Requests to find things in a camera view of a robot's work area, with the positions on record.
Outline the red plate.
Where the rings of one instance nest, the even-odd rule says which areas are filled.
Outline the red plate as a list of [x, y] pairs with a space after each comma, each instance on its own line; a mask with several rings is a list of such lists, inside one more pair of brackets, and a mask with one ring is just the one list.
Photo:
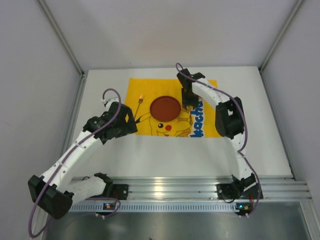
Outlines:
[[181, 105], [172, 96], [160, 96], [150, 104], [149, 111], [151, 116], [159, 122], [170, 122], [181, 113]]

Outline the copper fork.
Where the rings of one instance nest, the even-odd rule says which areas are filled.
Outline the copper fork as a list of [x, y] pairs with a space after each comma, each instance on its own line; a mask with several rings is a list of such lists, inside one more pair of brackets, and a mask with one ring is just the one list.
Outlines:
[[143, 101], [144, 101], [144, 95], [141, 94], [141, 95], [139, 96], [138, 105], [137, 105], [137, 108], [136, 108], [136, 111], [135, 111], [135, 114], [134, 114], [134, 118], [135, 118], [135, 119], [137, 118], [137, 114], [138, 114], [140, 105], [143, 103]]

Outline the yellow Pikachu placemat cloth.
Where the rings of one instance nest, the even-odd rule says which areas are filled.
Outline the yellow Pikachu placemat cloth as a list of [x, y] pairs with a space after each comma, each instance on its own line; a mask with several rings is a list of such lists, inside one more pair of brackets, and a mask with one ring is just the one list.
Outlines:
[[138, 135], [220, 137], [215, 128], [215, 109], [202, 99], [196, 108], [184, 108], [182, 85], [177, 79], [131, 78], [125, 105], [134, 113]]

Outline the gold spoon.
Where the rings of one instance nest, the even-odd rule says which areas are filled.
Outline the gold spoon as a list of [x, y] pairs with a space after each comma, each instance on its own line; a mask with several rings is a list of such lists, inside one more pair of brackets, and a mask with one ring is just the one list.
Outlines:
[[192, 115], [193, 107], [192, 107], [192, 106], [188, 106], [188, 107], [187, 107], [187, 111], [188, 111], [188, 113], [189, 113], [189, 123], [190, 123], [190, 125], [192, 126], [193, 123], [194, 123], [193, 115]]

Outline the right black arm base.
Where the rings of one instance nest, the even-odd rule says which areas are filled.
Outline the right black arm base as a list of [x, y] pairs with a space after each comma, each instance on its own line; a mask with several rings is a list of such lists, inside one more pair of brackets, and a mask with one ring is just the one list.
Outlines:
[[257, 200], [263, 198], [262, 190], [252, 173], [249, 177], [238, 179], [232, 175], [231, 183], [219, 183], [216, 185], [219, 200], [232, 203], [235, 200]]

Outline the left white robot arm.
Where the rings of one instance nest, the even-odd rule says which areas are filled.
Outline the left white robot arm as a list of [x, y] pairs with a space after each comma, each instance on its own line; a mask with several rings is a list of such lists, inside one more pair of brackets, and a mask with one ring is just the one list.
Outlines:
[[76, 171], [108, 140], [138, 131], [130, 107], [113, 99], [105, 108], [100, 117], [87, 121], [76, 141], [50, 169], [28, 180], [32, 201], [56, 220], [65, 216], [73, 204], [94, 196], [108, 198], [113, 193], [113, 180], [101, 172], [71, 183]]

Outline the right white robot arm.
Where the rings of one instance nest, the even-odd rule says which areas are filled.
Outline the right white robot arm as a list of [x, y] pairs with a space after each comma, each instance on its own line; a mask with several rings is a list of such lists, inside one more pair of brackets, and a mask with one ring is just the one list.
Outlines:
[[217, 89], [200, 72], [191, 74], [186, 68], [177, 71], [177, 78], [182, 85], [182, 106], [185, 109], [192, 107], [195, 111], [201, 103], [207, 103], [215, 110], [215, 129], [230, 141], [234, 154], [230, 159], [235, 167], [232, 176], [238, 180], [250, 179], [255, 183], [256, 173], [245, 156], [248, 127], [241, 99]]

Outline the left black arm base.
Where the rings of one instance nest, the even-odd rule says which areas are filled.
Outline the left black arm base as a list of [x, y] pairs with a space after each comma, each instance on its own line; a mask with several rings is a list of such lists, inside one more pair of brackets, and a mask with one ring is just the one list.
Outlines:
[[129, 194], [128, 184], [113, 184], [112, 188], [105, 189], [102, 194], [89, 197], [89, 200], [113, 198], [117, 200], [126, 200]]

